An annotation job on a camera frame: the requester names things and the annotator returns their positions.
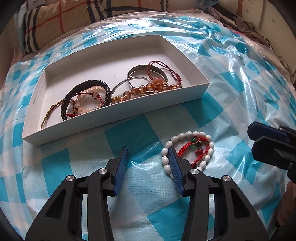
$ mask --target brown fabric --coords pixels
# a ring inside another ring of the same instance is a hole
[[[169,0],[101,0],[107,16],[131,12],[168,12]]]
[[[25,54],[40,50],[69,30],[106,17],[99,0],[62,0],[32,9],[23,21]]]

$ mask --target human hand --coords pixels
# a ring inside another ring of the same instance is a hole
[[[283,194],[279,204],[277,221],[281,226],[285,224],[291,213],[296,208],[296,184],[290,181],[287,184],[287,191]]]

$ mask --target plastic sheet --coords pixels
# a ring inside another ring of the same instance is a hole
[[[27,106],[45,66],[94,44],[144,34],[162,35],[203,72],[211,84],[201,99],[37,148],[22,140]],[[1,100],[0,206],[25,237],[34,217],[67,175],[90,175],[126,145],[130,161],[122,191],[108,199],[114,239],[180,240],[189,199],[177,194],[173,180],[163,170],[160,151],[173,135],[204,131],[215,142],[204,172],[214,177],[230,175],[272,234],[285,173],[253,159],[253,141],[246,131],[253,121],[295,128],[294,92],[281,73],[241,36],[200,19],[135,19],[69,36],[9,70]],[[82,216],[85,239],[86,198]],[[213,235],[213,198],[210,203],[209,238]]]

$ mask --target red bead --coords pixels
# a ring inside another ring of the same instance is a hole
[[[198,149],[196,152],[195,152],[195,155],[197,156],[200,156],[203,154],[203,149]]]

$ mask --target blue gripper pad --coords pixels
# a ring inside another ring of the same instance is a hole
[[[183,176],[172,148],[169,148],[168,150],[168,161],[172,170],[176,190],[182,196],[184,194]]]
[[[289,144],[290,142],[285,132],[270,126],[266,126],[259,122],[253,122],[252,124],[250,124],[247,133],[249,138],[254,141],[262,136],[266,136],[286,144]]]
[[[118,165],[117,172],[114,177],[115,195],[117,195],[121,189],[122,182],[124,180],[124,173],[126,172],[126,169],[128,167],[128,149],[127,149],[127,147],[125,147],[124,149],[121,150],[118,158],[120,159],[120,164]]]

